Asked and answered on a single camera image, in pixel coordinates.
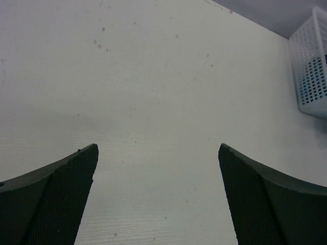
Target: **white basket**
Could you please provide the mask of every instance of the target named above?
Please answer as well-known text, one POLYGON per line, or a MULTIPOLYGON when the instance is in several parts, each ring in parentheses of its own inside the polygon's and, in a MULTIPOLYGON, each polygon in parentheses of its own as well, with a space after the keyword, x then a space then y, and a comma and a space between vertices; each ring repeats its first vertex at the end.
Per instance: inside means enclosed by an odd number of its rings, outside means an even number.
POLYGON ((289 47, 300 110, 327 118, 327 13, 314 8, 289 47))

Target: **gray wall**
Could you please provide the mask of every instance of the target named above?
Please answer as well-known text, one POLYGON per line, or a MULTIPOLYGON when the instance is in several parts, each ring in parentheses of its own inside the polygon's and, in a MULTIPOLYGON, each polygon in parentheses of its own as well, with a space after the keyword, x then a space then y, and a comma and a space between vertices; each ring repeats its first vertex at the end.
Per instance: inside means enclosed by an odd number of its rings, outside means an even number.
POLYGON ((310 17, 313 7, 327 10, 327 0, 214 1, 286 38, 310 17))

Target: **black mesh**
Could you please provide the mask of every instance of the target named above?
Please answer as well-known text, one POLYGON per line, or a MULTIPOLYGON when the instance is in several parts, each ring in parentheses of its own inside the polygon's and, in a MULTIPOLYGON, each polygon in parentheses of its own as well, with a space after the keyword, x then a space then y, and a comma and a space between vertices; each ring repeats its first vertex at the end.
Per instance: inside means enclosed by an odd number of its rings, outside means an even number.
POLYGON ((97 160, 98 149, 90 149, 55 170, 45 186, 23 244, 74 244, 97 160))
POLYGON ((261 177, 226 145, 219 162, 239 245, 285 244, 261 177))

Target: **plastic basket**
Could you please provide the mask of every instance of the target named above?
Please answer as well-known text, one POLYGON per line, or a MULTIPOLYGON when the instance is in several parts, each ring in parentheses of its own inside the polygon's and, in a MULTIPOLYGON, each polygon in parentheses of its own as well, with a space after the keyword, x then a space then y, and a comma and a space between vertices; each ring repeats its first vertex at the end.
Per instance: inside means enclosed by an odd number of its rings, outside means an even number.
POLYGON ((327 13, 314 8, 289 47, 300 110, 327 118, 327 13))

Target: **white surface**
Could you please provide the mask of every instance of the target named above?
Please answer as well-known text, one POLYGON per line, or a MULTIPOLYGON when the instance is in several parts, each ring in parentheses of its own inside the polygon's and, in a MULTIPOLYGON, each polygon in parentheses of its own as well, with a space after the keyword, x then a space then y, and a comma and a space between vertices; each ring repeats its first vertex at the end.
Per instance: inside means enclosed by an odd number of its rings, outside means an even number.
POLYGON ((1 1, 0 59, 0 179, 99 146, 78 245, 237 244, 222 142, 327 185, 287 40, 218 5, 1 1))

